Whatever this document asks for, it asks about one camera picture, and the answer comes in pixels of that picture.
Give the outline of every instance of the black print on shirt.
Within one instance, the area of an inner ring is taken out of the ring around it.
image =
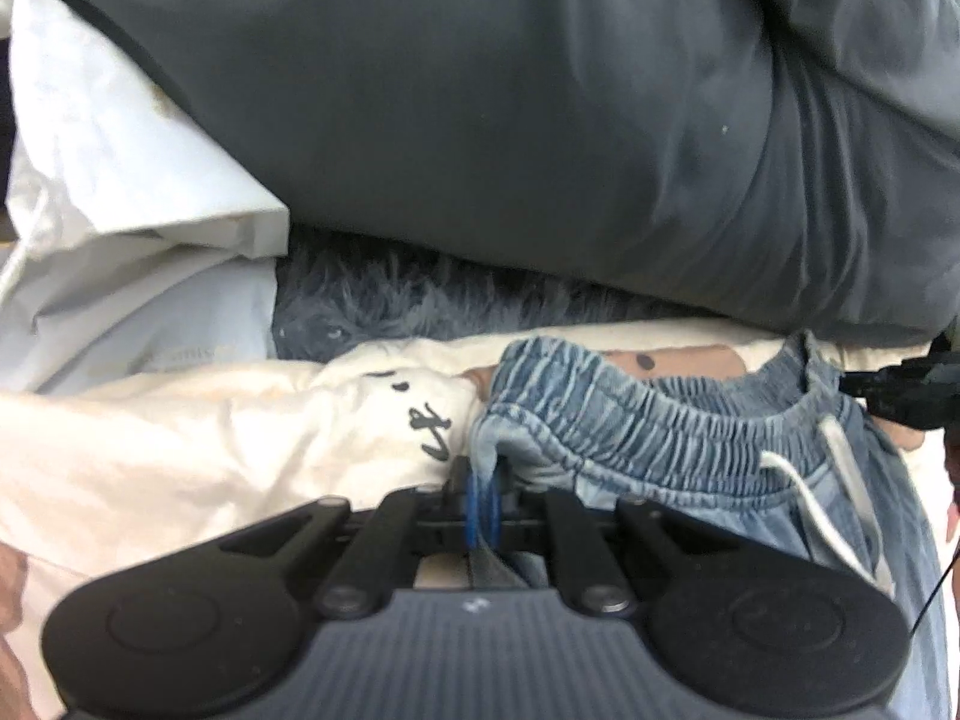
[[[410,410],[410,428],[412,430],[429,430],[430,435],[433,436],[433,440],[437,442],[437,446],[422,443],[421,449],[434,460],[446,463],[450,459],[450,450],[446,445],[446,441],[443,440],[443,436],[440,435],[440,428],[449,430],[453,422],[438,415],[435,410],[430,408],[429,403],[424,403],[424,408],[429,415],[424,415],[417,409]]]

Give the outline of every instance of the black cable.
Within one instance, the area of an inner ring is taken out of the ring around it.
[[[953,553],[953,559],[950,561],[950,565],[947,566],[947,570],[944,571],[944,575],[940,577],[937,586],[934,587],[933,592],[930,593],[930,597],[926,599],[926,603],[923,604],[920,614],[917,615],[917,622],[913,624],[913,628],[910,630],[910,638],[915,637],[917,629],[920,627],[920,623],[923,622],[923,618],[926,615],[926,611],[933,605],[937,595],[940,594],[940,588],[944,586],[944,582],[947,581],[947,577],[953,570],[954,565],[957,565],[957,560],[960,560],[960,544],[957,545],[957,551]]]

